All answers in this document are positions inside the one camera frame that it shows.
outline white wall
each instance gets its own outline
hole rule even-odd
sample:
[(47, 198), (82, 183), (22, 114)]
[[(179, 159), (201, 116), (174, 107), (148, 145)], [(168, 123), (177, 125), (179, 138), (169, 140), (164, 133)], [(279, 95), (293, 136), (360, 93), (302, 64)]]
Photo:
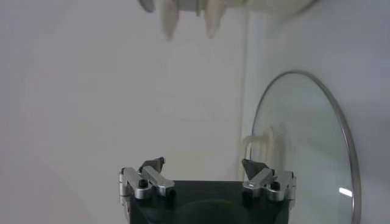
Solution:
[(167, 43), (133, 0), (1, 1), (0, 223), (124, 223), (118, 171), (159, 156), (234, 179), (245, 24), (186, 13)]
[(243, 135), (250, 134), (257, 103), (275, 76), (304, 69), (319, 77), (352, 129), (363, 190), (361, 223), (390, 219), (389, 12), (387, 0), (320, 0), (289, 21), (256, 14), (249, 21)]

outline white backdrop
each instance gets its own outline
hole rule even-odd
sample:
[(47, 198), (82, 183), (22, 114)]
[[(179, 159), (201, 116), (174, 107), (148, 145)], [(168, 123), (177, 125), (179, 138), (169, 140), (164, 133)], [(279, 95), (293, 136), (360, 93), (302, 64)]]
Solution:
[(233, 180), (243, 12), (174, 41), (133, 0), (0, 2), (0, 223), (125, 223), (118, 172), (166, 157), (172, 179)]

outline metal rim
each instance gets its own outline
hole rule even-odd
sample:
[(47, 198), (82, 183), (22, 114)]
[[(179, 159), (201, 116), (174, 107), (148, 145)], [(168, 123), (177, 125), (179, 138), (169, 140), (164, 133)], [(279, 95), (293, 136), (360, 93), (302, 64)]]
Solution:
[(344, 135), (344, 140), (347, 147), (347, 153), (349, 156), (349, 165), (351, 170), (351, 176), (352, 176), (352, 224), (360, 224), (360, 218), (361, 218), (361, 185), (360, 185), (360, 171), (359, 171), (359, 163), (358, 163), (358, 157), (355, 150), (355, 145), (353, 143), (352, 134), (350, 131), (350, 128), (347, 123), (347, 119), (344, 115), (344, 113), (341, 110), (341, 107), (337, 103), (337, 100), (333, 97), (332, 93), (329, 91), (329, 89), (313, 74), (310, 74), (306, 71), (301, 70), (291, 70), (284, 72), (280, 75), (278, 75), (276, 78), (273, 79), (273, 81), (267, 86), (266, 90), (264, 91), (259, 104), (257, 105), (255, 119), (253, 120), (253, 126), (252, 126), (252, 136), (254, 135), (254, 129), (255, 129), (255, 123), (257, 119), (257, 114), (260, 109), (261, 103), (264, 100), (265, 95), (267, 94), (268, 90), (273, 86), (273, 84), (283, 76), (289, 75), (289, 74), (299, 74), (303, 75), (305, 77), (308, 77), (311, 79), (325, 94), (327, 99), (332, 105), (333, 110), (336, 113), (337, 120), (340, 124), (342, 133)]

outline metal bracket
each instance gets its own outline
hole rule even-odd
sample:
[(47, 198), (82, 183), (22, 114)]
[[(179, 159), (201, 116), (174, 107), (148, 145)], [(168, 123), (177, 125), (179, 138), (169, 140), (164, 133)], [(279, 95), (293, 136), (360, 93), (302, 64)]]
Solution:
[(131, 194), (137, 199), (151, 196), (152, 186), (143, 179), (132, 167), (123, 168), (119, 173), (119, 196), (127, 197)]
[(142, 163), (142, 166), (138, 169), (138, 173), (142, 173), (142, 169), (146, 166), (151, 166), (158, 173), (161, 173), (161, 170), (163, 169), (164, 164), (165, 164), (164, 157), (160, 157), (160, 158), (153, 159), (153, 160), (147, 160), (144, 163)]
[(243, 182), (244, 190), (251, 192), (253, 197), (259, 197), (262, 188), (264, 188), (265, 185), (271, 183), (273, 178), (274, 172), (272, 169), (264, 168), (252, 179)]
[(161, 196), (166, 197), (175, 186), (175, 182), (167, 180), (151, 166), (142, 168), (141, 174), (145, 180), (150, 181), (156, 187), (158, 194)]
[(291, 201), (295, 204), (297, 178), (291, 171), (283, 171), (278, 174), (275, 180), (266, 187), (267, 197), (270, 201)]

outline glass lid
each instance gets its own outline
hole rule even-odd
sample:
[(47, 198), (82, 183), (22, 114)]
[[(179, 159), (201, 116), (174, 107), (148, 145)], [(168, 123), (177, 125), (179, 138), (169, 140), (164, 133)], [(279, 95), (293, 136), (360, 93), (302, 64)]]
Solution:
[(352, 135), (337, 101), (316, 77), (291, 71), (271, 82), (252, 135), (270, 132), (272, 148), (252, 149), (250, 158), (277, 172), (294, 172), (290, 223), (359, 223), (360, 175)]

